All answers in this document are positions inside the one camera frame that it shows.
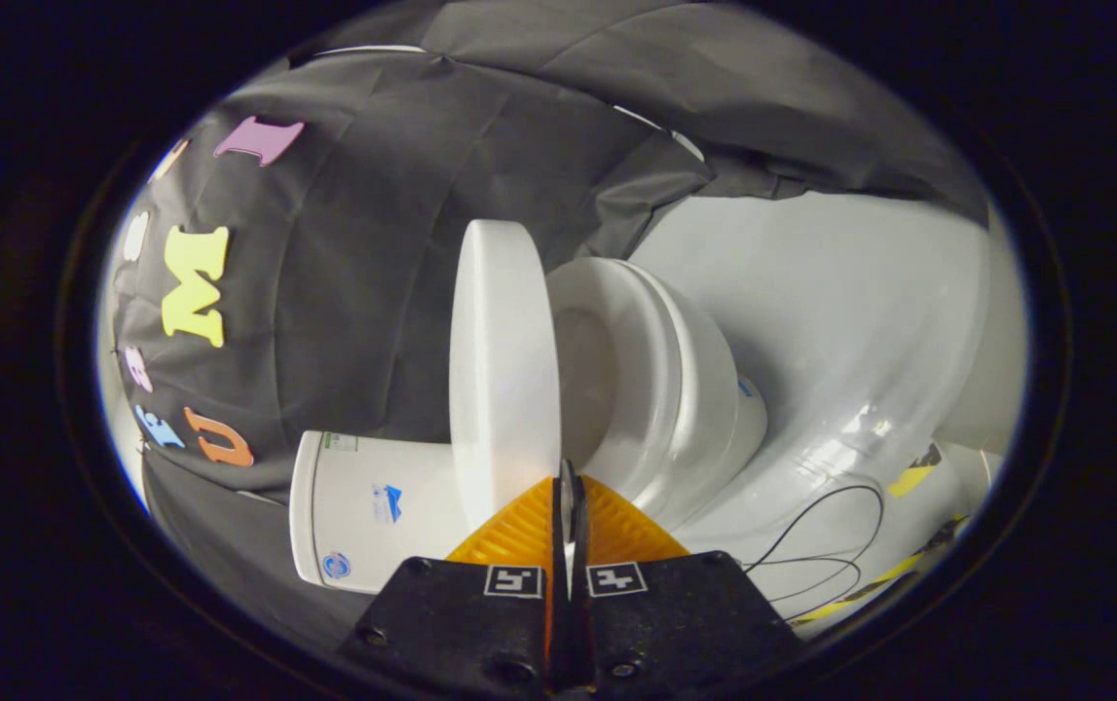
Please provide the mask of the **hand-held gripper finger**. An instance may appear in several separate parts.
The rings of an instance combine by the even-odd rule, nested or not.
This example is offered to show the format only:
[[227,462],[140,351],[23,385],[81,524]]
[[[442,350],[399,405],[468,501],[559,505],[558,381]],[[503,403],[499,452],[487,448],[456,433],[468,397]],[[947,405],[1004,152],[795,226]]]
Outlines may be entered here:
[[402,561],[341,657],[397,697],[548,697],[566,671],[570,467],[540,483],[540,553]]
[[569,497],[569,679],[588,697],[733,697],[800,656],[731,555],[687,553],[584,476]]

